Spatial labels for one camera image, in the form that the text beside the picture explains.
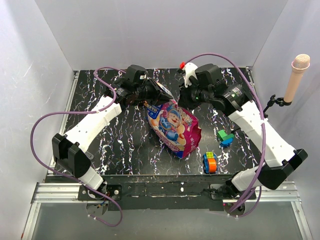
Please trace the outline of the pink pet food bag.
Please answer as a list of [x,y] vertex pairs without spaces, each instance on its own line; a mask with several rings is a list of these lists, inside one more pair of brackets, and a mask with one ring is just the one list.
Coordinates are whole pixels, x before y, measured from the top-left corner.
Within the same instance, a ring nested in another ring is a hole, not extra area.
[[145,105],[147,119],[165,145],[180,159],[193,152],[201,140],[198,119],[178,106],[175,99],[161,105]]

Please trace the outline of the clear plastic scoop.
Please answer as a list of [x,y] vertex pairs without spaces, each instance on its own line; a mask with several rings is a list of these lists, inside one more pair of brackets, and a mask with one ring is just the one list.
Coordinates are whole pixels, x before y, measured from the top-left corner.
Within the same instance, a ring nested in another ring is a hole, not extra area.
[[93,159],[94,157],[90,152],[86,152],[85,154],[89,159]]

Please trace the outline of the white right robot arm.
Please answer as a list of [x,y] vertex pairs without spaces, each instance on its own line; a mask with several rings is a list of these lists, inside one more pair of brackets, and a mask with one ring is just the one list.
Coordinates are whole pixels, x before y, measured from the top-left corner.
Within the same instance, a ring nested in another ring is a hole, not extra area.
[[237,199],[246,189],[264,186],[275,190],[294,172],[308,154],[304,149],[295,149],[270,125],[261,119],[258,106],[242,85],[227,85],[222,72],[212,63],[203,66],[182,63],[179,73],[184,82],[179,86],[178,105],[193,110],[208,103],[221,111],[249,137],[264,159],[262,167],[239,171],[229,178],[220,190],[232,199]]

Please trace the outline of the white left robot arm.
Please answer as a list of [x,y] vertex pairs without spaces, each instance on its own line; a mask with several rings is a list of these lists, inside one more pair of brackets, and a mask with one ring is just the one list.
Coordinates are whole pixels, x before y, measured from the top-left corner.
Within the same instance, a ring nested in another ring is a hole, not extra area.
[[95,200],[103,199],[107,193],[106,184],[86,154],[92,141],[127,106],[140,103],[160,106],[171,100],[171,92],[148,77],[145,68],[130,65],[125,74],[106,89],[91,114],[66,133],[57,133],[52,138],[55,163],[85,184]]

